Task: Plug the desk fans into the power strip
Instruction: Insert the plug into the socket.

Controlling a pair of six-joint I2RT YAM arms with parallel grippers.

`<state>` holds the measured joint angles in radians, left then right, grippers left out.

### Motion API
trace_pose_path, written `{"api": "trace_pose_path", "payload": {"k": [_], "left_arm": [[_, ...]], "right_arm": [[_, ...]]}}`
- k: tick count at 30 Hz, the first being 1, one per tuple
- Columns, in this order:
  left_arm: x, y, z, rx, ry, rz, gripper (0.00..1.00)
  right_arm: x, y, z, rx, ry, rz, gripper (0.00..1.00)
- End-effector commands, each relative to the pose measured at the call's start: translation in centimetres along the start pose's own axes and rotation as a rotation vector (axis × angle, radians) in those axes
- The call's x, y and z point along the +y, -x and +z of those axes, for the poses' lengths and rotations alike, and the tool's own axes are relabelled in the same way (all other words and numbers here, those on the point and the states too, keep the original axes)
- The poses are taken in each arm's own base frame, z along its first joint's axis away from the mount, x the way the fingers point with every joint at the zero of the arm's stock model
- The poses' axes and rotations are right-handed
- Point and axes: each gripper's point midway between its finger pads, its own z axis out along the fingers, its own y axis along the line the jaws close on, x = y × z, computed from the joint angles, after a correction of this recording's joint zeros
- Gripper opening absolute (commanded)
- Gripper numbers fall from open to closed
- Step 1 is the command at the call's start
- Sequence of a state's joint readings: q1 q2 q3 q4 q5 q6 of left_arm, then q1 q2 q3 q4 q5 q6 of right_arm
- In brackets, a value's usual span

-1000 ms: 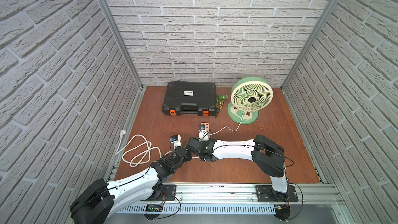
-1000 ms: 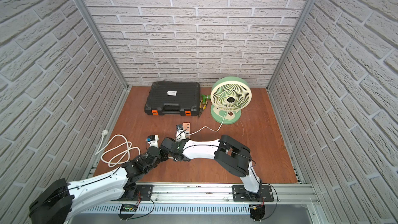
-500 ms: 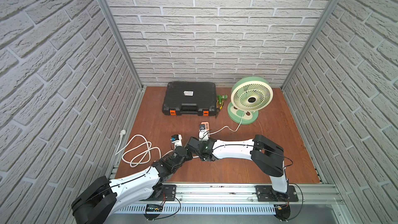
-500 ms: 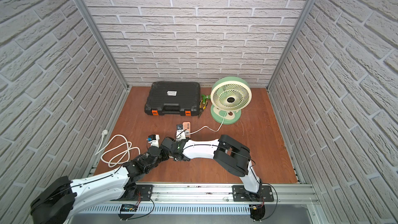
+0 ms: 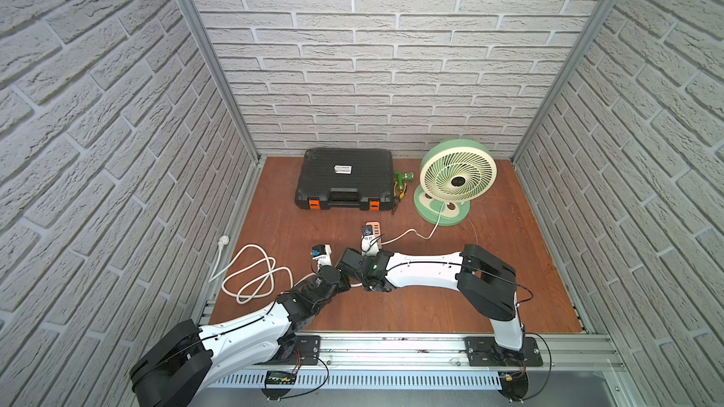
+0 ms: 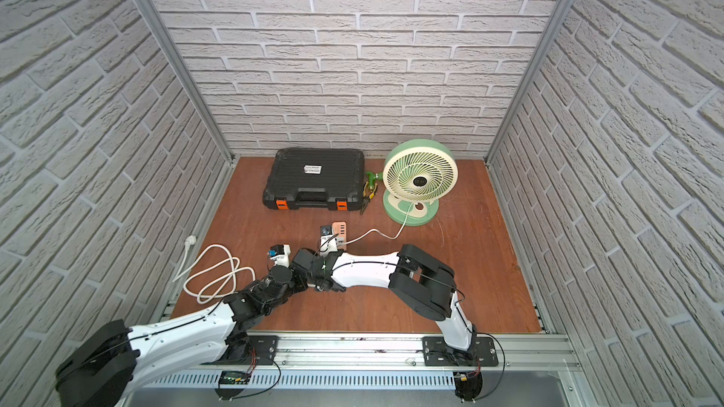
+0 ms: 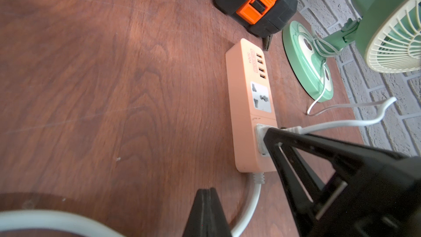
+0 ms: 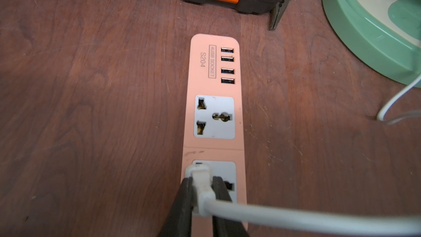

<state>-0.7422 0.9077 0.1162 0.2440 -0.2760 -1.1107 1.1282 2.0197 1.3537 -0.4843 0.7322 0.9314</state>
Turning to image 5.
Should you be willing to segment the pink power strip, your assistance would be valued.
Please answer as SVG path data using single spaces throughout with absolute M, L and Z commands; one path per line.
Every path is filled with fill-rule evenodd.
M 362 227 L 362 241 L 361 250 L 363 252 L 369 252 L 373 247 L 377 245 L 381 233 L 381 225 L 379 222 L 366 222 Z

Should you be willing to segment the green and cream desk fan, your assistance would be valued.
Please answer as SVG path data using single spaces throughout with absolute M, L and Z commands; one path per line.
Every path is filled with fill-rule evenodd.
M 492 187 L 497 173 L 488 147 L 472 139 L 446 139 L 420 162 L 415 209 L 435 226 L 458 225 L 469 215 L 471 201 Z

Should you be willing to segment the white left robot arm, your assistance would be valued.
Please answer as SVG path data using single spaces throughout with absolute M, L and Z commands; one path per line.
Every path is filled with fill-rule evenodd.
M 346 274 L 324 266 L 256 312 L 203 327 L 177 323 L 129 371 L 138 405 L 187 406 L 198 392 L 245 367 L 288 359 L 296 333 L 350 289 Z

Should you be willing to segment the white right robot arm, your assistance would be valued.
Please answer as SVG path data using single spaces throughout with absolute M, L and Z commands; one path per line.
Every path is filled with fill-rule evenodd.
M 369 291 L 391 292 L 409 286 L 454 290 L 490 320 L 497 349 L 523 349 L 525 332 L 518 316 L 518 290 L 522 286 L 517 283 L 516 271 L 478 245 L 468 244 L 461 252 L 443 256 L 385 251 L 364 256 L 347 249 L 337 268 Z

